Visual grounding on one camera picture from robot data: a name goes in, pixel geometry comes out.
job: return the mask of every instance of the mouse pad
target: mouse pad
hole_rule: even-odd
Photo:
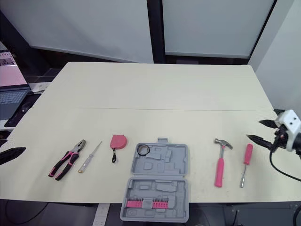
[[[15,127],[18,124],[18,122],[22,119],[22,117],[24,116],[24,114],[21,112],[22,106],[25,103],[29,103],[29,102],[31,102],[31,104],[33,105],[40,96],[41,96],[41,94],[27,95],[24,98],[24,100],[22,101],[22,103],[20,104],[20,106],[17,108],[14,115],[5,123],[4,127]]]

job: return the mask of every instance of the tool case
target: tool case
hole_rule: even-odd
[[[120,218],[124,221],[187,222],[189,218],[188,147],[157,143],[136,146]]]

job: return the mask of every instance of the pink screwdriver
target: pink screwdriver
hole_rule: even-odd
[[[240,180],[240,187],[243,188],[244,187],[244,182],[245,182],[245,175],[246,175],[246,166],[250,164],[251,161],[251,157],[252,157],[252,150],[253,150],[253,145],[252,144],[248,144],[246,146],[246,153],[245,153],[245,170],[243,173],[243,176]]]

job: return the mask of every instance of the pink tape measure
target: pink tape measure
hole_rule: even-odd
[[[115,163],[117,158],[116,158],[116,150],[117,149],[122,149],[127,145],[127,138],[124,135],[113,135],[110,147],[113,150],[113,158],[112,162]]]

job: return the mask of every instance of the laptop keyboard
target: laptop keyboard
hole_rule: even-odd
[[[7,92],[0,94],[0,105],[19,103],[26,91]]]

